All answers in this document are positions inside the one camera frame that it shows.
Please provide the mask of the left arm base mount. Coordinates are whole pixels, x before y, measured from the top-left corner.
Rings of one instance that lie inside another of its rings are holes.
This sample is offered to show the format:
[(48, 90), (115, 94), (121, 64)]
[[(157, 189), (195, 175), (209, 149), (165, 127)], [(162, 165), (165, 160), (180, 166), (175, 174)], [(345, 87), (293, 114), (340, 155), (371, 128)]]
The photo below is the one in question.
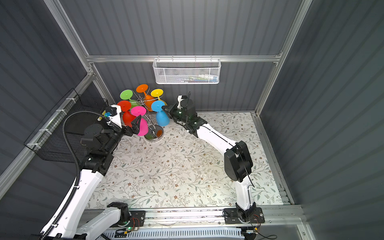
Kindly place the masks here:
[(107, 209), (117, 208), (120, 210), (120, 219), (111, 227), (133, 227), (138, 228), (144, 225), (146, 211), (131, 210), (126, 203), (112, 202)]

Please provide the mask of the yellow wine glass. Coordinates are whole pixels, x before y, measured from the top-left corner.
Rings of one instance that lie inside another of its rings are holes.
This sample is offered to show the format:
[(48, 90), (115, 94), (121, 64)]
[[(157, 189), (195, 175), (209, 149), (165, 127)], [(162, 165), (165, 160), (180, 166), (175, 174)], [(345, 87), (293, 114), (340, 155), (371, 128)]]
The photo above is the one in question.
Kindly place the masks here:
[(151, 91), (151, 96), (158, 101), (162, 101), (166, 106), (168, 105), (163, 99), (164, 90), (162, 89), (154, 89)]

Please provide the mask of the orange wine glass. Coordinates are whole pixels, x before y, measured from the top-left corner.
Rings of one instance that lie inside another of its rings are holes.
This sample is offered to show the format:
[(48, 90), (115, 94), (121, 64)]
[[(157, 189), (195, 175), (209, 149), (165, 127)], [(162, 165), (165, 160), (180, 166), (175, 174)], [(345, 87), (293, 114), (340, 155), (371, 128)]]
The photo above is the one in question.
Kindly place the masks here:
[(139, 100), (145, 105), (145, 107), (152, 112), (152, 104), (156, 101), (154, 97), (149, 94), (149, 86), (147, 84), (141, 84), (136, 88), (136, 92), (139, 94)]

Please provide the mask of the pink wine glass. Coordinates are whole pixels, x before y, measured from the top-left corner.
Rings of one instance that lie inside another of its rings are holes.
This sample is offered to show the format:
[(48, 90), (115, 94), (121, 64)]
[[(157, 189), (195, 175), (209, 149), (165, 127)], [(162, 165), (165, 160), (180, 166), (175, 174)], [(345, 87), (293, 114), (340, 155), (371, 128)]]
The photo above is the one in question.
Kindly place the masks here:
[(146, 108), (142, 107), (142, 106), (137, 106), (137, 107), (134, 107), (134, 108), (131, 109), (131, 114), (133, 114), (134, 116), (136, 116), (136, 117), (139, 116), (139, 115), (142, 116), (141, 128), (140, 128), (140, 132), (139, 132), (138, 136), (144, 136), (149, 131), (148, 122), (145, 119), (145, 114), (146, 113), (147, 113)]

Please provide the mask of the white vented panel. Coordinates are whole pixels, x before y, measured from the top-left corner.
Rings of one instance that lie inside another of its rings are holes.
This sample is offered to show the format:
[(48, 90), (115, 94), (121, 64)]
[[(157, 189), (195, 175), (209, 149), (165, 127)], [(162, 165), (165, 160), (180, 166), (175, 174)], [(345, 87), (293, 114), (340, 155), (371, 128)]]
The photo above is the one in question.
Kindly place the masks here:
[(243, 240), (239, 228), (154, 228), (127, 232), (110, 229), (104, 232), (110, 240)]

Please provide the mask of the blue wine glass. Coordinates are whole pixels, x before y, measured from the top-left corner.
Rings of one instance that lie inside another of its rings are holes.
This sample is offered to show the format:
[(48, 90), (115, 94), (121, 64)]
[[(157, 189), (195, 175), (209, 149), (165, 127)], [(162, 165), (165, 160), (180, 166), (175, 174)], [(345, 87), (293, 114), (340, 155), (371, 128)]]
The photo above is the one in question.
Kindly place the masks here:
[(165, 107), (165, 103), (161, 100), (157, 100), (152, 103), (151, 108), (154, 112), (156, 112), (156, 121), (159, 126), (165, 127), (170, 123), (170, 119), (163, 110), (163, 107)]

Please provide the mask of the chrome wine glass rack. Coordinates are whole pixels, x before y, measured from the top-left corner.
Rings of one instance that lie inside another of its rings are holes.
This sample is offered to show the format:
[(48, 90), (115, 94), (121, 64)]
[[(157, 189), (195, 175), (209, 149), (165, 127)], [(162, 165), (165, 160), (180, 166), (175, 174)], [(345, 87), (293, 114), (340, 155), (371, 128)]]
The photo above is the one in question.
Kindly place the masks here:
[[(139, 106), (145, 107), (145, 105), (139, 100), (139, 94), (137, 94), (137, 102), (140, 104)], [(147, 141), (150, 142), (157, 142), (159, 141), (163, 136), (163, 128), (156, 125), (154, 121), (151, 119), (150, 111), (146, 108), (147, 113), (145, 114), (145, 119), (148, 122), (149, 131), (146, 135), (140, 136), (144, 137)]]

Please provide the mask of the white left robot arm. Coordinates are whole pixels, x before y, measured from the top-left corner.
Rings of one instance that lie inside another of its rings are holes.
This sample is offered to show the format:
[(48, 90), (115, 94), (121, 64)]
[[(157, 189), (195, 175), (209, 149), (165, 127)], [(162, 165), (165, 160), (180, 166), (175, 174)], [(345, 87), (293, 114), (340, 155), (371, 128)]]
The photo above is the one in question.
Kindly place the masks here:
[(119, 126), (117, 120), (105, 118), (107, 126), (92, 124), (85, 129), (81, 143), (87, 154), (79, 161), (74, 159), (76, 177), (63, 202), (40, 232), (40, 240), (95, 240), (112, 225), (128, 227), (134, 224), (129, 207), (125, 203), (113, 202), (88, 223), (79, 227), (82, 214), (94, 190), (106, 175), (113, 152), (123, 136), (139, 133), (141, 117), (136, 117), (131, 127)]

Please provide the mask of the green wine glass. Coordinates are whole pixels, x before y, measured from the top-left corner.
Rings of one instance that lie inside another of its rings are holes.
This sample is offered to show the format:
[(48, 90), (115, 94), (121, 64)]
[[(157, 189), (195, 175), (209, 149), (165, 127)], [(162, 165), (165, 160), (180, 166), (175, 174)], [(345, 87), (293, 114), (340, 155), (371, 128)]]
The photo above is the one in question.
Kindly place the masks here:
[(134, 108), (139, 106), (140, 104), (136, 100), (132, 99), (133, 95), (134, 95), (134, 92), (132, 90), (124, 90), (120, 93), (120, 98), (121, 100), (130, 102), (131, 108)]

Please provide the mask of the red wine glass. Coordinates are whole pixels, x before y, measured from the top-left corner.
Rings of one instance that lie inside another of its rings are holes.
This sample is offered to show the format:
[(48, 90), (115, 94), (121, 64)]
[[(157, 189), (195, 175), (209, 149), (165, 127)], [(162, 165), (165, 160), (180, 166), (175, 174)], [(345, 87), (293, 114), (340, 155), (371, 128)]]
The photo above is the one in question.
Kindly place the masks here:
[(132, 121), (136, 119), (136, 116), (131, 114), (131, 103), (129, 101), (123, 100), (118, 102), (118, 106), (121, 107), (122, 113), (123, 113), (123, 122), (126, 126), (132, 127)]

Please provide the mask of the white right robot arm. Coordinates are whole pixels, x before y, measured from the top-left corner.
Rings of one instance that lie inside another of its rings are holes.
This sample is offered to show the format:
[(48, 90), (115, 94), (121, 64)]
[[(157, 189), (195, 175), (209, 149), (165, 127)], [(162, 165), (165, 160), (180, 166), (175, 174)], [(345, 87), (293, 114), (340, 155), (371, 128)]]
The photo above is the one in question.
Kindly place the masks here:
[(216, 131), (198, 116), (194, 106), (187, 105), (186, 99), (182, 100), (181, 104), (163, 106), (162, 110), (169, 119), (223, 155), (225, 173), (235, 183), (238, 218), (242, 223), (249, 223), (257, 206), (251, 193), (251, 187), (254, 186), (250, 177), (253, 160), (247, 144), (243, 141), (235, 142)]

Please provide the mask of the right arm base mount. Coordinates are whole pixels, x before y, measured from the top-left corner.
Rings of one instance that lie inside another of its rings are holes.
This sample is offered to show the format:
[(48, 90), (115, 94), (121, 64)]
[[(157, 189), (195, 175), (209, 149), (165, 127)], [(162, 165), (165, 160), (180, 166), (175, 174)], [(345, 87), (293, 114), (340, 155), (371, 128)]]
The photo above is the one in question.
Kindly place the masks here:
[(263, 210), (259, 207), (251, 207), (246, 211), (237, 208), (226, 208), (222, 211), (222, 215), (228, 225), (265, 223)]

